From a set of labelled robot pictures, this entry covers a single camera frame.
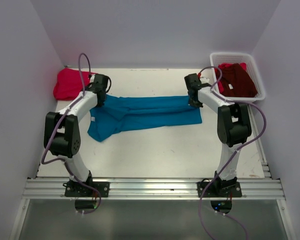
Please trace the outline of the blue t shirt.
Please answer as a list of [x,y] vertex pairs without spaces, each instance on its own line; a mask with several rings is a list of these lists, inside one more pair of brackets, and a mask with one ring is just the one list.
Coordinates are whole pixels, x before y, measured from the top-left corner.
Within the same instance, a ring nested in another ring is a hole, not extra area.
[[201,124],[199,108],[188,96],[116,97],[90,110],[88,135],[97,142],[127,131]]

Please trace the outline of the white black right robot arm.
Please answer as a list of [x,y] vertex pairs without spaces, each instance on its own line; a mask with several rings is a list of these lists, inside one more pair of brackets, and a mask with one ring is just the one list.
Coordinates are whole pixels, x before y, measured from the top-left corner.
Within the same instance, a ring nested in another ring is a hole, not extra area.
[[238,147],[247,142],[252,134],[248,106],[245,103],[231,103],[220,99],[211,90],[211,85],[202,83],[196,73],[184,77],[188,93],[188,104],[195,108],[209,107],[217,114],[217,136],[222,143],[220,162],[215,171],[215,180],[207,193],[222,196],[237,184],[237,166],[240,156]]

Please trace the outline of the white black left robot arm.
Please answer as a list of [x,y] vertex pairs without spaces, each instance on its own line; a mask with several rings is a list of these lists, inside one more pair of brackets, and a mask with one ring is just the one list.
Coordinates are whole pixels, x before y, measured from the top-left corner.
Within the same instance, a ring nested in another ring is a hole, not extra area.
[[79,150],[81,135],[79,123],[93,108],[102,107],[112,80],[104,74],[92,75],[92,80],[77,97],[58,112],[48,112],[44,124],[44,152],[40,163],[48,165],[60,161],[69,173],[69,179],[88,184],[91,172],[85,166]]

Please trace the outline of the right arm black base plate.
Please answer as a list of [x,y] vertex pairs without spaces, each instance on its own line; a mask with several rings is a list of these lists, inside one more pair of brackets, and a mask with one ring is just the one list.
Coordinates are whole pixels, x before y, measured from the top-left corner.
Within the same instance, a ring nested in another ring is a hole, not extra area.
[[232,180],[215,180],[204,192],[204,198],[241,198],[241,185],[235,177]]

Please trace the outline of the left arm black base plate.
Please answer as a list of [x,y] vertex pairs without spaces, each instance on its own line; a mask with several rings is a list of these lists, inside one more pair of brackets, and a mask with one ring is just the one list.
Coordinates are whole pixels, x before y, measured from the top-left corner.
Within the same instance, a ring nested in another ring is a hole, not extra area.
[[91,183],[90,187],[98,190],[98,193],[74,181],[65,182],[62,186],[65,187],[64,196],[69,198],[107,198],[110,191],[110,183],[106,181],[93,181]]

